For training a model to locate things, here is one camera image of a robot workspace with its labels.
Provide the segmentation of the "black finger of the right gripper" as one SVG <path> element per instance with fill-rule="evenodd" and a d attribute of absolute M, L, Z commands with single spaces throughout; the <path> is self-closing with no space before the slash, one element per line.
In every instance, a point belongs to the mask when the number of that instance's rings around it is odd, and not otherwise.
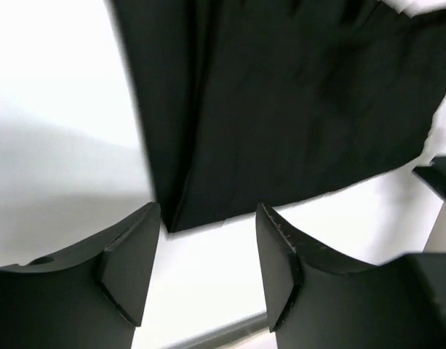
<path fill-rule="evenodd" d="M 413 174 L 446 203 L 446 155 L 435 156 L 429 165 L 415 167 Z"/>

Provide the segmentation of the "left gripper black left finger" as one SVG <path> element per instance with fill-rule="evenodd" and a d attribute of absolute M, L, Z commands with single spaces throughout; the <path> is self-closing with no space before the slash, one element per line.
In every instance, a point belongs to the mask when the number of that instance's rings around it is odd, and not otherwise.
<path fill-rule="evenodd" d="M 0 348 L 130 348 L 141 325 L 161 209 L 27 265 L 0 267 Z"/>

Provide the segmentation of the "black pleated skirt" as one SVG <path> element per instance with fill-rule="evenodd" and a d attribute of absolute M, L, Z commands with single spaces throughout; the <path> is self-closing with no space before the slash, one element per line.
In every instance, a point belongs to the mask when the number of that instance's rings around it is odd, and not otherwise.
<path fill-rule="evenodd" d="M 416 159 L 446 94 L 446 9 L 112 1 L 169 232 Z"/>

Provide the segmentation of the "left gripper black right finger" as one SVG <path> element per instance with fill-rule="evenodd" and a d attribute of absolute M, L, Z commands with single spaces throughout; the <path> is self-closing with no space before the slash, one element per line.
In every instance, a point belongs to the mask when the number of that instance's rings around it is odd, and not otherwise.
<path fill-rule="evenodd" d="M 375 266 L 256 211 L 268 327 L 279 348 L 446 348 L 446 253 Z"/>

